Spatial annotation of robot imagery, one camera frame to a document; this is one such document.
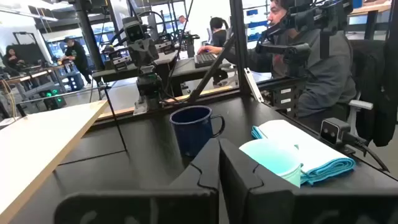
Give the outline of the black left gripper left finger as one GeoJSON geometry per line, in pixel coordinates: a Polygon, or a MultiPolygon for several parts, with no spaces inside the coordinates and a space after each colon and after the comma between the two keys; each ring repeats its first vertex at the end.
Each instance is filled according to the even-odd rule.
{"type": "Polygon", "coordinates": [[[54,224],[218,224],[219,155],[219,140],[210,139],[168,186],[69,195],[54,224]]]}

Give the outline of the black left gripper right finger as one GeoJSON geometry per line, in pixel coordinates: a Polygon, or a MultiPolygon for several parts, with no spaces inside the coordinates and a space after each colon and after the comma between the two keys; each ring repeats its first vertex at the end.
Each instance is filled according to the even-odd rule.
{"type": "Polygon", "coordinates": [[[302,189],[221,140],[230,224],[398,224],[398,189],[302,189]]]}

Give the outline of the teal plastic mug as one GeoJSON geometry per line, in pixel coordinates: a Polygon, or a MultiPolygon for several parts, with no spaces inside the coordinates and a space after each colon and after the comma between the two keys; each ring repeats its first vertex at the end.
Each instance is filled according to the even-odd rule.
{"type": "Polygon", "coordinates": [[[302,161],[295,146],[270,139],[255,139],[239,149],[275,175],[300,188],[302,161]]]}

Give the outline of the dark blue enamel mug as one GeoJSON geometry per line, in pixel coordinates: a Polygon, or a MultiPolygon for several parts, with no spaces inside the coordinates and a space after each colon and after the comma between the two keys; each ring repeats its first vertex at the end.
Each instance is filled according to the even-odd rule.
{"type": "Polygon", "coordinates": [[[207,106],[188,106],[173,112],[169,121],[174,128],[178,147],[182,155],[195,157],[211,139],[223,133],[226,123],[222,115],[212,115],[207,106]],[[213,132],[212,120],[221,119],[221,127],[213,132]]]}

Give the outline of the wooden shelf board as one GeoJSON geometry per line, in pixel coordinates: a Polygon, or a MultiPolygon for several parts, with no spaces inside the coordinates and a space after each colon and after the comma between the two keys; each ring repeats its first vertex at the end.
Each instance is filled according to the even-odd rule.
{"type": "Polygon", "coordinates": [[[115,111],[107,87],[103,100],[28,114],[0,130],[0,224],[51,224],[68,194],[130,187],[118,127],[92,127],[115,111]]]}

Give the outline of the black desk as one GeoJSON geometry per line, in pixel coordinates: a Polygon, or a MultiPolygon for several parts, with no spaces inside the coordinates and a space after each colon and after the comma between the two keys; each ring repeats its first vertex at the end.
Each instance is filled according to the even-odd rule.
{"type": "MultiPolygon", "coordinates": [[[[175,62],[174,58],[176,55],[177,51],[167,55],[159,53],[159,58],[154,61],[157,64],[155,72],[162,79],[165,79],[169,74],[169,71],[175,67],[170,79],[170,89],[174,96],[182,96],[183,93],[180,84],[187,81],[202,79],[205,76],[205,73],[210,69],[210,66],[196,68],[194,58],[185,58],[175,62]]],[[[138,75],[139,72],[137,67],[133,63],[128,65],[127,69],[119,72],[115,71],[115,69],[110,69],[92,73],[92,76],[96,81],[99,81],[102,78],[104,82],[114,82],[137,77],[138,75]]]]}

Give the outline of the black keyboard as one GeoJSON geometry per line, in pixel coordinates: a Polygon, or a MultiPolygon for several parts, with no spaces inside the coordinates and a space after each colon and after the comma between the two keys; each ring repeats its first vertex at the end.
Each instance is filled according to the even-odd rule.
{"type": "Polygon", "coordinates": [[[208,52],[197,54],[194,56],[195,68],[211,66],[217,56],[208,52]]]}

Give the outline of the black pillar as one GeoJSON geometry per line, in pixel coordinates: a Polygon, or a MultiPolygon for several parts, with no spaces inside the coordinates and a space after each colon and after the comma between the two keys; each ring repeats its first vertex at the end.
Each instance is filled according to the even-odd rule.
{"type": "Polygon", "coordinates": [[[91,28],[90,20],[88,18],[86,2],[87,0],[74,0],[73,5],[80,21],[82,33],[88,46],[90,57],[94,63],[95,69],[97,71],[101,71],[104,70],[104,64],[101,59],[99,48],[96,44],[96,39],[91,28]]]}

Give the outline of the wooden table side board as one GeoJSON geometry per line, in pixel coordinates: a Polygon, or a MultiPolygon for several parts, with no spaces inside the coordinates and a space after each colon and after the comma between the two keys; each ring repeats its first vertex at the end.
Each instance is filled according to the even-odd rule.
{"type": "MultiPolygon", "coordinates": [[[[223,87],[219,87],[219,88],[215,88],[212,90],[204,90],[200,93],[200,96],[210,96],[212,93],[221,93],[222,91],[226,91],[226,90],[231,90],[233,87],[232,86],[223,86],[223,87]]],[[[179,101],[181,100],[185,100],[189,97],[189,95],[183,95],[183,96],[178,96],[177,99],[179,101]]],[[[133,113],[135,110],[135,107],[130,107],[130,108],[125,108],[125,109],[121,109],[121,110],[114,110],[114,113],[116,116],[124,116],[127,115],[129,113],[133,113]]],[[[112,112],[106,112],[101,114],[98,118],[97,121],[104,121],[106,119],[111,119],[113,117],[112,112]]]]}

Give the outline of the folded teal cloth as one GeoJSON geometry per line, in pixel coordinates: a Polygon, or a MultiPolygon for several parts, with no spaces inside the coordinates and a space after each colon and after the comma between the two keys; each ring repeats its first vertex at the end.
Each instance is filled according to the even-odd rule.
{"type": "Polygon", "coordinates": [[[354,159],[332,149],[298,127],[277,119],[253,126],[255,139],[269,139],[293,146],[298,150],[301,163],[301,183],[313,185],[330,177],[353,171],[354,159]]]}

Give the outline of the black device green lights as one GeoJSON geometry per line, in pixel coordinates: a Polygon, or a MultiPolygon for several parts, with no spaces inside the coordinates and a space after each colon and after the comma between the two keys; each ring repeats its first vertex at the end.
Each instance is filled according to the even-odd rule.
{"type": "Polygon", "coordinates": [[[58,86],[39,92],[39,96],[44,98],[43,102],[47,110],[57,110],[67,105],[61,94],[62,91],[58,86]]]}

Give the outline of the white flat bar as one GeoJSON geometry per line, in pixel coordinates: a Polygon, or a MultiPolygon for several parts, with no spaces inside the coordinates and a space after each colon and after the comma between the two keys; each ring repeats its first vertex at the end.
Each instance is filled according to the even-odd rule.
{"type": "Polygon", "coordinates": [[[249,68],[244,68],[244,76],[256,101],[258,101],[259,103],[263,103],[264,99],[249,68]]]}

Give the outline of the black control box white labels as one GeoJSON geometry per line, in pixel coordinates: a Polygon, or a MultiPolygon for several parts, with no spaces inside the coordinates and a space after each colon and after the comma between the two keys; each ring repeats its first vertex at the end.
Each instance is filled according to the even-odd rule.
{"type": "Polygon", "coordinates": [[[273,78],[258,84],[264,104],[290,118],[297,118],[299,97],[306,78],[273,78]]]}

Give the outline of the black office chair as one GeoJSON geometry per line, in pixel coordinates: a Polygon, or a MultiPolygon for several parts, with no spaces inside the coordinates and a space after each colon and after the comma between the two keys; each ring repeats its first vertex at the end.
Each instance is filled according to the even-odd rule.
{"type": "Polygon", "coordinates": [[[357,112],[358,135],[377,147],[389,144],[398,114],[398,56],[383,40],[351,40],[351,71],[359,99],[373,104],[357,112]]]}

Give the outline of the black frame brace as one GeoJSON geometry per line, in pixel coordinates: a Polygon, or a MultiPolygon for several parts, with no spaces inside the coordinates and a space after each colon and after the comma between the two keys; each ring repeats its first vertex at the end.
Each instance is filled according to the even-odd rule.
{"type": "Polygon", "coordinates": [[[194,103],[196,100],[199,98],[200,94],[202,93],[203,89],[206,87],[208,82],[210,81],[210,78],[215,74],[217,69],[219,69],[219,66],[223,62],[223,60],[226,58],[227,54],[231,50],[232,46],[235,43],[235,36],[234,34],[229,38],[227,43],[225,43],[224,49],[221,51],[219,56],[216,58],[216,60],[212,63],[211,67],[208,69],[208,71],[205,73],[205,76],[202,78],[201,82],[199,85],[192,91],[190,96],[186,99],[186,102],[188,103],[194,103]]]}

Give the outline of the black frame post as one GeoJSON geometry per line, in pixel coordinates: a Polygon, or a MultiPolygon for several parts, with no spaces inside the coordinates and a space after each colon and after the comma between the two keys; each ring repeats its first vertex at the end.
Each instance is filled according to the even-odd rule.
{"type": "Polygon", "coordinates": [[[238,67],[239,90],[243,95],[249,95],[250,89],[245,78],[244,69],[247,65],[247,43],[243,17],[242,0],[229,0],[231,8],[231,25],[235,36],[235,57],[238,67]]]}

